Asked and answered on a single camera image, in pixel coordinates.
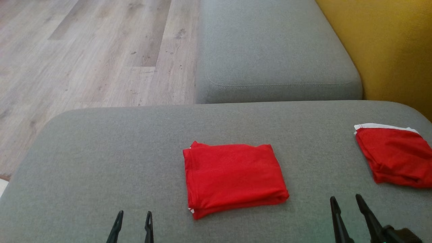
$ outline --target sofa cushion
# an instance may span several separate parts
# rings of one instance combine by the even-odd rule
[[[143,242],[153,213],[156,242],[334,242],[336,196],[358,242],[370,237],[355,194],[382,224],[432,241],[431,190],[375,184],[354,125],[416,129],[432,124],[397,103],[265,102],[84,109],[51,120],[0,198],[0,242],[104,242],[124,210],[119,242]],[[271,144],[288,201],[194,221],[187,208],[182,149]]]
[[[361,99],[314,0],[202,0],[197,103]]]

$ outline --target gray upholstery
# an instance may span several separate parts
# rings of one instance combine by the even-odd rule
[[[362,99],[314,0],[201,0],[197,103]]]
[[[374,183],[354,125],[411,127],[432,142],[432,124],[397,103],[267,102],[64,113],[43,129],[0,198],[0,242],[105,242],[119,210],[119,242],[143,242],[153,212],[156,242],[334,242],[331,196],[348,231],[368,242],[361,193],[383,224],[432,241],[432,191]],[[290,193],[285,204],[194,221],[182,149],[270,143]]]

